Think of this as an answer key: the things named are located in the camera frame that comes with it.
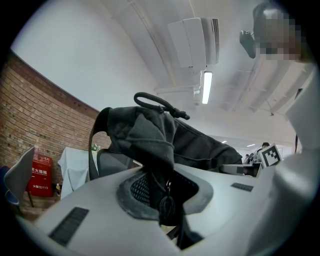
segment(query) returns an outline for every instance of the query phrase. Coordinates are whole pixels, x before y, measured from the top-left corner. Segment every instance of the white wall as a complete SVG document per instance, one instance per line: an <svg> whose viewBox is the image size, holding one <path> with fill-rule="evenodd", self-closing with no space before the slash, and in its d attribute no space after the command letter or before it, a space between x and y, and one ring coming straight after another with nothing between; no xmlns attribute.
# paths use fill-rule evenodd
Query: white wall
<svg viewBox="0 0 320 256"><path fill-rule="evenodd" d="M295 151L295 147L291 147L291 146L282 146L282 145L276 145L276 147L279 150L280 156L285 159L288 156L292 155Z"/></svg>
<svg viewBox="0 0 320 256"><path fill-rule="evenodd" d="M245 158L246 158L246 154L248 154L250 156L251 153L254 152L254 150L250 150L250 149L244 149L244 148L234 148L241 156L242 156L242 162L244 162Z"/></svg>
<svg viewBox="0 0 320 256"><path fill-rule="evenodd" d="M102 110L135 105L156 82L128 35L103 4L50 0L19 33L11 49L74 97Z"/></svg>

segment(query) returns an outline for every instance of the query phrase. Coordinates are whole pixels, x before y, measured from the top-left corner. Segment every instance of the air conditioner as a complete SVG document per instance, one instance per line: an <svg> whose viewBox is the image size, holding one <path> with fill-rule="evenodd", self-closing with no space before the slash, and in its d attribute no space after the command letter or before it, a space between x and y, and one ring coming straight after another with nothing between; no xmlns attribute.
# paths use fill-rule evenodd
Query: air conditioner
<svg viewBox="0 0 320 256"><path fill-rule="evenodd" d="M189 18L167 25L180 66L195 72L219 61L219 26L212 18Z"/></svg>

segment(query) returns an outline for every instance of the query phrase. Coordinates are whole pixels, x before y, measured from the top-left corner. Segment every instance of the blue chair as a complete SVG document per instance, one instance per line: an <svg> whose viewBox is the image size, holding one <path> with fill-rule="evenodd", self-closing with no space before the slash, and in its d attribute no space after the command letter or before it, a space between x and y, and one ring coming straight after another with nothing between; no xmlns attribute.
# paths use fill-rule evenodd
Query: blue chair
<svg viewBox="0 0 320 256"><path fill-rule="evenodd" d="M32 163L34 159L35 147L28 149L11 168L4 166L0 168L0 186L5 199L12 205L17 206L22 202L25 189L32 176ZM31 206L34 207L29 189L27 189Z"/></svg>

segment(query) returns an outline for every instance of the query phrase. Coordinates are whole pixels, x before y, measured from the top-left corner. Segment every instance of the red fire extinguisher box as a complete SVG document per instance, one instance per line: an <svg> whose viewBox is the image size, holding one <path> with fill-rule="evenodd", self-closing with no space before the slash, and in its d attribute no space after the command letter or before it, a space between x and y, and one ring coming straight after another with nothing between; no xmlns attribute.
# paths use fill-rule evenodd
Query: red fire extinguisher box
<svg viewBox="0 0 320 256"><path fill-rule="evenodd" d="M31 195L41 197L52 197L51 186L52 158L38 154L38 159L32 163L32 177L28 183Z"/></svg>

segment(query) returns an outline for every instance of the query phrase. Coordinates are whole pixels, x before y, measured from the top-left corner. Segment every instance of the chair backrest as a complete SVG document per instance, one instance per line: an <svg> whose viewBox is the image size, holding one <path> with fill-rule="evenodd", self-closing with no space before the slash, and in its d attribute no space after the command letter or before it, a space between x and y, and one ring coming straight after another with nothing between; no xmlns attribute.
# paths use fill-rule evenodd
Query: chair backrest
<svg viewBox="0 0 320 256"><path fill-rule="evenodd" d="M19 205L24 196L25 189L32 176L32 163L35 147L28 149L19 161L4 175L4 183L8 190L17 199Z"/></svg>
<svg viewBox="0 0 320 256"><path fill-rule="evenodd" d="M126 171L132 167L133 159L109 149L99 150L96 157L99 177Z"/></svg>

